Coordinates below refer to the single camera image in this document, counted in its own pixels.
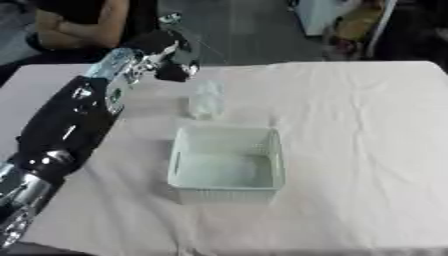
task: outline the shoe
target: shoe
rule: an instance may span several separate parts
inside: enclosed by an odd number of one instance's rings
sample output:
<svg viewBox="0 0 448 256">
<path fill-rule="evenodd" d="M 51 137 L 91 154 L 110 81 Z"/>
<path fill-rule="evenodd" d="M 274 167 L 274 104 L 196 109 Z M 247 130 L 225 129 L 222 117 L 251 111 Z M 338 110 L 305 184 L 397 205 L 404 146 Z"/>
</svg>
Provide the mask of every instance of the shoe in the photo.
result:
<svg viewBox="0 0 448 256">
<path fill-rule="evenodd" d="M 180 22 L 182 14 L 175 12 L 159 17 L 159 22 L 164 25 L 173 25 Z"/>
</svg>

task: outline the white plastic basket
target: white plastic basket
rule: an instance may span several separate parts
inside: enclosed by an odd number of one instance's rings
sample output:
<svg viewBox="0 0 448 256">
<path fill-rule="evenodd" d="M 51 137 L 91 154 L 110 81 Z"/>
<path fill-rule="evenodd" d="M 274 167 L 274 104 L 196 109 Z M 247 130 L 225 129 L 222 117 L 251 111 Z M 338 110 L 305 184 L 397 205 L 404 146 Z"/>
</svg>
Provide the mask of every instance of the white plastic basket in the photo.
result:
<svg viewBox="0 0 448 256">
<path fill-rule="evenodd" d="M 182 203 L 268 201 L 285 183 L 280 136 L 270 128 L 181 128 L 168 183 Z"/>
</svg>

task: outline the table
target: table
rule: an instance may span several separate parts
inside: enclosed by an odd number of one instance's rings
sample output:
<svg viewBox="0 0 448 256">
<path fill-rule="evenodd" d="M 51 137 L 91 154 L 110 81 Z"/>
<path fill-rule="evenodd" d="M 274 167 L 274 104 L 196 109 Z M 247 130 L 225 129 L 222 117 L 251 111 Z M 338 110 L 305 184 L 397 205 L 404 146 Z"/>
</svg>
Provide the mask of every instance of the table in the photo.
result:
<svg viewBox="0 0 448 256">
<path fill-rule="evenodd" d="M 1 159 L 86 69 L 28 66 L 0 90 Z M 185 97 L 207 80 L 225 85 L 219 122 L 280 131 L 287 184 L 268 205 L 181 205 L 166 184 L 175 132 L 194 122 Z M 146 77 L 24 240 L 101 256 L 445 248 L 447 85 L 428 62 L 206 67 L 186 84 Z"/>
</svg>

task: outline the clear plastic cup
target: clear plastic cup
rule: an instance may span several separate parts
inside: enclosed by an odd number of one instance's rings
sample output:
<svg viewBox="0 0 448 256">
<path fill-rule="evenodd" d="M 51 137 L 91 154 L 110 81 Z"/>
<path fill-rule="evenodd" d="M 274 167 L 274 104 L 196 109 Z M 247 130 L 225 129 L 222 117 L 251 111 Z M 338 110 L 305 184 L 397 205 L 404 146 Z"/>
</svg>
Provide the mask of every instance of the clear plastic cup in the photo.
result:
<svg viewBox="0 0 448 256">
<path fill-rule="evenodd" d="M 224 112 L 223 87 L 216 82 L 200 84 L 189 98 L 188 111 L 196 120 L 213 120 Z"/>
</svg>

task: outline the basket handle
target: basket handle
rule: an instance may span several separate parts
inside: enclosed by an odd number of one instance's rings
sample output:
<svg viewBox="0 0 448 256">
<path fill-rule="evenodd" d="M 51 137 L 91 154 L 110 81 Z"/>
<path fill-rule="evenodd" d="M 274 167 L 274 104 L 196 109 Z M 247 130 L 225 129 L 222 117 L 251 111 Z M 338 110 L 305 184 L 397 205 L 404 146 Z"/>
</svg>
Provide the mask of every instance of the basket handle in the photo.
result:
<svg viewBox="0 0 448 256">
<path fill-rule="evenodd" d="M 177 175 L 179 170 L 179 164 L 180 164 L 180 152 L 176 155 L 176 163 L 174 164 L 174 174 Z"/>
</svg>

